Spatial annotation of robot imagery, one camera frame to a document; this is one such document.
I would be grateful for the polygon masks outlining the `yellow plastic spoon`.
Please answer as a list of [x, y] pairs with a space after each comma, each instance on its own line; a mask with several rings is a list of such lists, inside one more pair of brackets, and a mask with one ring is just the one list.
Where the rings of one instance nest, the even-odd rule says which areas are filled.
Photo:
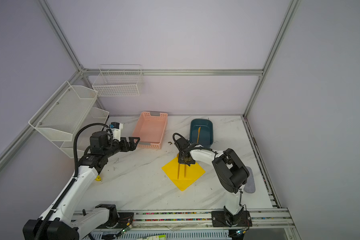
[[181, 167], [181, 164], [179, 163], [180, 160], [179, 154], [177, 154], [177, 158], [178, 158], [178, 168], [177, 168], [177, 180], [178, 180], [180, 176], [180, 167]]

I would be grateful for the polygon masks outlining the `yellow paper napkin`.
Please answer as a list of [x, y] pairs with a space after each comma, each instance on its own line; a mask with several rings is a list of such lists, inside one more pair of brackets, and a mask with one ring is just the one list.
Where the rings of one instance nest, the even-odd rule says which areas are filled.
[[178, 160], [178, 156], [176, 156], [164, 165], [162, 170], [180, 191], [185, 191], [206, 171], [198, 163], [188, 166], [180, 164]]

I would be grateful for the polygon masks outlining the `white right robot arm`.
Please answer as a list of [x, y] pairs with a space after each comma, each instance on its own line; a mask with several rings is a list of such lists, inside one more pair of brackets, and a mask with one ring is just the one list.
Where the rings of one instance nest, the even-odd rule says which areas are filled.
[[179, 133], [173, 134], [174, 145], [179, 153], [172, 168], [176, 181], [195, 181], [197, 164], [211, 165], [222, 187], [228, 192], [222, 211], [215, 212], [215, 220], [227, 227], [251, 227], [252, 220], [246, 205], [241, 203], [245, 184], [250, 177], [249, 169], [232, 149], [217, 151], [193, 143]]

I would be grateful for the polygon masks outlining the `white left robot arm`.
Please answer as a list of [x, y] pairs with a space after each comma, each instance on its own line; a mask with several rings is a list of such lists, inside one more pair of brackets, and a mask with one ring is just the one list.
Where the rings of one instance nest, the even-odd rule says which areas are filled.
[[77, 132], [74, 138], [74, 174], [47, 210], [38, 219], [28, 220], [24, 225], [26, 240], [81, 240], [99, 226], [114, 228], [119, 224], [120, 216], [114, 204], [99, 204], [91, 213], [72, 220], [85, 192], [100, 175], [109, 158], [117, 153], [132, 152], [140, 143], [139, 137], [121, 136], [122, 124], [102, 124], [105, 130], [91, 135], [90, 145], [79, 158], [79, 136], [95, 125], [86, 125]]

